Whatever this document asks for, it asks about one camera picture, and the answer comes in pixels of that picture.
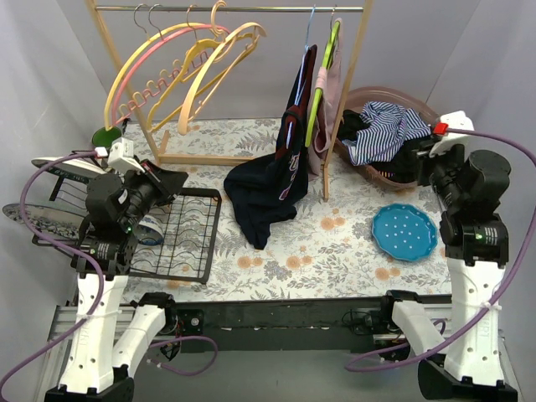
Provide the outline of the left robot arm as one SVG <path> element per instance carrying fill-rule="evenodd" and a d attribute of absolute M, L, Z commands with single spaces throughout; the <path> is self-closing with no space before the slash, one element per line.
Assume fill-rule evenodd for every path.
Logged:
<path fill-rule="evenodd" d="M 188 178 L 145 160 L 123 175 L 87 185 L 87 215 L 73 259 L 78 274 L 76 329 L 68 362 L 47 401 L 130 401 L 133 375 L 152 339 L 169 321 L 172 296 L 146 297 L 121 338 L 116 323 L 138 245 L 137 226 L 154 207 L 171 204 Z"/>

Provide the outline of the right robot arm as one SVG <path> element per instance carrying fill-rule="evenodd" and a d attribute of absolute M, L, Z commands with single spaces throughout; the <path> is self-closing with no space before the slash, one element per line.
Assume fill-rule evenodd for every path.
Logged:
<path fill-rule="evenodd" d="M 501 365 L 497 294 L 509 258 L 508 230 L 497 207 L 510 184 L 507 159 L 488 150 L 465 153 L 462 140 L 428 143 L 417 152 L 418 183 L 442 207 L 440 234 L 451 277 L 451 330 L 444 338 L 419 297 L 391 291 L 384 300 L 418 364 L 427 400 L 516 401 Z"/>

